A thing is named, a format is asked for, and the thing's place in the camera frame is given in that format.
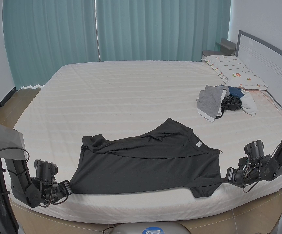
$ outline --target pillow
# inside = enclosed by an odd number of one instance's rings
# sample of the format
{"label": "pillow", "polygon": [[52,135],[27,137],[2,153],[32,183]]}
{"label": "pillow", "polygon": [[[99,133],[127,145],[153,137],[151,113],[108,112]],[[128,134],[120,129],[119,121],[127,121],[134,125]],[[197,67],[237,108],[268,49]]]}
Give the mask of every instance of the pillow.
{"label": "pillow", "polygon": [[217,72],[227,86],[256,90],[266,90],[268,87],[236,56],[207,56],[202,60]]}

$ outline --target curtain fold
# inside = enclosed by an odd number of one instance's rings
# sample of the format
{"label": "curtain fold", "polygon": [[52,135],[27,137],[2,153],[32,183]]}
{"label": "curtain fold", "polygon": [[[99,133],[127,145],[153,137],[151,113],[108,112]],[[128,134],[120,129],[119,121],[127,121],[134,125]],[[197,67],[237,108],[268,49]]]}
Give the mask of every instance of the curtain fold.
{"label": "curtain fold", "polygon": [[230,0],[96,0],[101,61],[193,60],[227,38]]}
{"label": "curtain fold", "polygon": [[44,85],[61,66],[99,61],[94,0],[4,0],[3,31],[17,89]]}

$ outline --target blue round sticker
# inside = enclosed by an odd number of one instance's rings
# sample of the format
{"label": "blue round sticker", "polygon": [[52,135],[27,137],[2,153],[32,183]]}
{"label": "blue round sticker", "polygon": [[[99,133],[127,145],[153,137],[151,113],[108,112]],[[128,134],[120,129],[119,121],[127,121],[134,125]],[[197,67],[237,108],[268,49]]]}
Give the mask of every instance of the blue round sticker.
{"label": "blue round sticker", "polygon": [[142,234],[165,234],[165,232],[161,229],[161,228],[158,228],[158,227],[149,227],[149,228],[146,228]]}

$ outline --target black t-shirt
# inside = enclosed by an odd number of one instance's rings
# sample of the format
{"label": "black t-shirt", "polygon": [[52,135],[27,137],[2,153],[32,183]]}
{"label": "black t-shirt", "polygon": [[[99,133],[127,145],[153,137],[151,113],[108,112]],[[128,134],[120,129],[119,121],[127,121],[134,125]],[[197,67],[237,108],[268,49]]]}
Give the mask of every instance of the black t-shirt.
{"label": "black t-shirt", "polygon": [[206,146],[189,127],[167,119],[141,136],[106,140],[84,136],[74,193],[117,194],[188,187],[209,197],[221,185],[219,150]]}

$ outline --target bed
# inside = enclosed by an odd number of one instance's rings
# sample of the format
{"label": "bed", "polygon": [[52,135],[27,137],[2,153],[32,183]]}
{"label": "bed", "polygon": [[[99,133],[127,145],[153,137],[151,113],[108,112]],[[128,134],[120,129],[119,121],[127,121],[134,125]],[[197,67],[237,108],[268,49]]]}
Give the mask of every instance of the bed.
{"label": "bed", "polygon": [[[206,84],[224,83],[204,62],[115,61],[63,66],[14,127],[23,133],[30,152],[31,176],[33,161],[42,159],[58,166],[58,182],[70,180],[78,165],[83,135],[103,134],[109,140],[137,136],[169,117],[191,127],[206,145],[221,150],[221,177],[228,167],[237,168],[249,142],[262,139],[265,155],[271,154],[282,139],[282,52],[244,32],[240,32],[237,46],[238,57],[269,88],[251,92],[258,108],[255,117],[242,110],[227,111],[213,123],[197,113],[196,97]],[[10,177],[5,176],[10,189]],[[261,181],[246,194],[230,184],[222,184],[207,198],[194,198],[186,188],[73,194],[64,204],[33,210],[88,223],[184,220],[225,212],[281,188],[282,175],[271,182]],[[13,195],[11,198],[26,206]]]}

